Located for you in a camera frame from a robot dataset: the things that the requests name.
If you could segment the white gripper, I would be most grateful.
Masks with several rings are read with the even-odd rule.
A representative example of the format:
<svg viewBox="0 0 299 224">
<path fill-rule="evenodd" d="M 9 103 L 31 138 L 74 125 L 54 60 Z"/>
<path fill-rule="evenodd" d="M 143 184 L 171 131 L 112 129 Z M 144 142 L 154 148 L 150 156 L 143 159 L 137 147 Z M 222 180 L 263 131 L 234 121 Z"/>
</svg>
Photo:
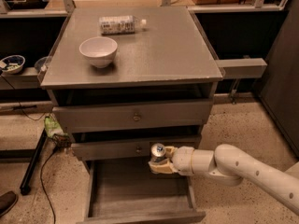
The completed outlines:
<svg viewBox="0 0 299 224">
<path fill-rule="evenodd" d="M 194 152 L 193 147 L 165 147 L 165 156 L 169 159 L 172 158 L 172 162 L 169 159 L 162 161 L 150 161 L 149 168 L 155 174 L 167 174 L 171 175 L 178 173 L 180 175 L 191 176 L 192 171 L 192 154 Z"/>
</svg>

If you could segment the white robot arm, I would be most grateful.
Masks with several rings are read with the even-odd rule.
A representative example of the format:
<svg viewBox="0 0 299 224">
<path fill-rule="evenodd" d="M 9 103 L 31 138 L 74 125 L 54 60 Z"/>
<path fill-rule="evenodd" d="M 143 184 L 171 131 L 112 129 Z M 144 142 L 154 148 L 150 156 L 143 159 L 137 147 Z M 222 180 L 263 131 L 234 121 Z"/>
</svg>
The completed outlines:
<svg viewBox="0 0 299 224">
<path fill-rule="evenodd" d="M 155 174 L 205 175 L 227 186 L 239 185 L 247 179 L 299 215 L 297 163 L 282 172 L 228 144 L 215 150 L 201 150 L 157 143 L 150 152 L 149 168 Z"/>
</svg>

